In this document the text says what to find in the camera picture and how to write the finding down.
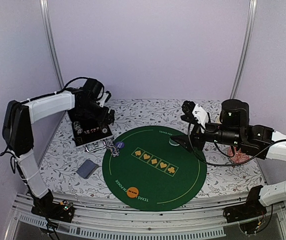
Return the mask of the purple small blind button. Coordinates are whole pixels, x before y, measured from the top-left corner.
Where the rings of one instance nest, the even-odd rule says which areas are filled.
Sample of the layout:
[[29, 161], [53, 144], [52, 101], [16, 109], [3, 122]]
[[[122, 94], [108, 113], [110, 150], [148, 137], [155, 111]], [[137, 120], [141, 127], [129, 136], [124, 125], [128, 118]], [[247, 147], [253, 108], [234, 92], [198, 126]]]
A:
[[117, 142], [117, 143], [115, 144], [115, 146], [116, 146], [117, 148], [119, 148], [119, 149], [122, 149], [122, 148], [124, 148], [125, 143], [122, 142], [122, 141], [120, 141], [120, 142]]

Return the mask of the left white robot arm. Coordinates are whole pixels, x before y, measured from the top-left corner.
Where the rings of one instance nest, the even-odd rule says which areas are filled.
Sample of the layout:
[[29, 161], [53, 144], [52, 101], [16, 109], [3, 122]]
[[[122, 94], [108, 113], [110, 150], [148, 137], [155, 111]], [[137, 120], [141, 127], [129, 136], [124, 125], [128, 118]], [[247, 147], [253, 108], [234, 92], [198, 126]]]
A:
[[112, 136], [109, 128], [115, 121], [115, 111], [105, 104], [111, 92], [97, 79], [85, 77], [79, 88], [65, 85], [62, 90], [24, 101], [12, 100], [7, 104], [2, 137], [6, 142], [3, 154], [11, 154], [23, 174], [23, 181], [31, 194], [41, 199], [38, 209], [46, 216], [57, 213], [57, 206], [50, 201], [50, 190], [43, 181], [34, 157], [32, 125], [43, 118], [67, 112], [71, 121], [76, 147], [102, 141]]

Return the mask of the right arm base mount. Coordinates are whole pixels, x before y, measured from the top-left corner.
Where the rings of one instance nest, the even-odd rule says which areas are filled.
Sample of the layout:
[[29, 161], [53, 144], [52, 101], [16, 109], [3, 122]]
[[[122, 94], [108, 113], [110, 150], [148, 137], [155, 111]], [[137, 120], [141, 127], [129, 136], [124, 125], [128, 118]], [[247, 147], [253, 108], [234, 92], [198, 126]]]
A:
[[227, 223], [239, 222], [251, 218], [263, 216], [267, 209], [257, 199], [245, 203], [224, 208], [223, 216]]

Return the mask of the blue poker chip stack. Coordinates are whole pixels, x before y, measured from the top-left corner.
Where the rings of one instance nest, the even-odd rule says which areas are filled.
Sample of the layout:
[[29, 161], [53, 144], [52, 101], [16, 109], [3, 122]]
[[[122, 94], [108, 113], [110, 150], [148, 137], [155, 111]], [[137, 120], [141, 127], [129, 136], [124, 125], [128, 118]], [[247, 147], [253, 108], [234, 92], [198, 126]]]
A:
[[120, 155], [119, 148], [113, 142], [108, 142], [106, 144], [108, 150], [110, 150], [111, 155], [115, 158]]

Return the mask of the aluminium poker chip case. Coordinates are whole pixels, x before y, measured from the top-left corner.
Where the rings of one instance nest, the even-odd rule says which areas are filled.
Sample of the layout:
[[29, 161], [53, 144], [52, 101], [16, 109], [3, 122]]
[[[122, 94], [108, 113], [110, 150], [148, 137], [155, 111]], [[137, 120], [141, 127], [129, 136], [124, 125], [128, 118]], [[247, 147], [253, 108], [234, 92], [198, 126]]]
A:
[[[89, 145], [99, 146], [99, 144], [111, 137], [113, 134], [109, 125], [99, 124], [98, 122], [91, 121], [75, 116], [75, 110], [71, 109], [67, 111], [69, 119], [71, 121], [71, 127], [73, 132], [72, 140], [75, 143], [77, 149], [83, 149]], [[84, 134], [83, 129], [90, 129], [100, 127], [100, 131], [92, 134]]]

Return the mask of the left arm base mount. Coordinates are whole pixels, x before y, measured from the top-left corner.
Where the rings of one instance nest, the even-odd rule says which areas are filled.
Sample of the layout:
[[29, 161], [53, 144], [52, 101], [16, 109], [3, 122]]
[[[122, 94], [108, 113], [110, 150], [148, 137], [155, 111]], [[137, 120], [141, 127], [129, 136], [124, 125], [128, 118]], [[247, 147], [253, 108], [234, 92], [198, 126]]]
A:
[[38, 216], [47, 217], [50, 220], [58, 220], [71, 223], [74, 216], [75, 208], [72, 202], [63, 200], [53, 202], [53, 199], [35, 199], [31, 213]]

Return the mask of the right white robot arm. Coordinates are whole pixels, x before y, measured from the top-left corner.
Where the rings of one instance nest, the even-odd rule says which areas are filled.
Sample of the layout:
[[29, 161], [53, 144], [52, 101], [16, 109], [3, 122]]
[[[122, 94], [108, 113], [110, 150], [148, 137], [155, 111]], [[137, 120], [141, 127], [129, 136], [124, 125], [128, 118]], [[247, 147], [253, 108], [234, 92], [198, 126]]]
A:
[[186, 135], [171, 140], [189, 152], [202, 151], [206, 142], [235, 147], [251, 159], [271, 159], [286, 162], [286, 135], [271, 127], [250, 125], [249, 105], [237, 99], [222, 102], [218, 122], [193, 101], [184, 101], [181, 120], [187, 122]]

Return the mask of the blue playing card deck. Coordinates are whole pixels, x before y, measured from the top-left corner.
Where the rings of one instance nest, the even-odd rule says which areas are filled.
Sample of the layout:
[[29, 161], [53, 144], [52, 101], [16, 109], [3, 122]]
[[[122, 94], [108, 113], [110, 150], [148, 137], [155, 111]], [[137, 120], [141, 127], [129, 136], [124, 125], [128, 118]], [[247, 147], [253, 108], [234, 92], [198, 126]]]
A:
[[91, 160], [86, 160], [76, 171], [76, 173], [84, 179], [88, 179], [91, 174], [99, 167], [98, 164]]

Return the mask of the orange big blind button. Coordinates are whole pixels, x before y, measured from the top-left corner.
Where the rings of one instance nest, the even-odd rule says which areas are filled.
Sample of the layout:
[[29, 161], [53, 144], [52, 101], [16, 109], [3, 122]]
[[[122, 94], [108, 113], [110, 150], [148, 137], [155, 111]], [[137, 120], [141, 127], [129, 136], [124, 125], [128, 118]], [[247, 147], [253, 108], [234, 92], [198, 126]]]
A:
[[132, 187], [129, 187], [127, 189], [127, 192], [126, 192], [127, 196], [131, 199], [134, 199], [134, 198], [137, 198], [138, 195], [139, 195], [139, 190], [138, 188], [132, 186]]

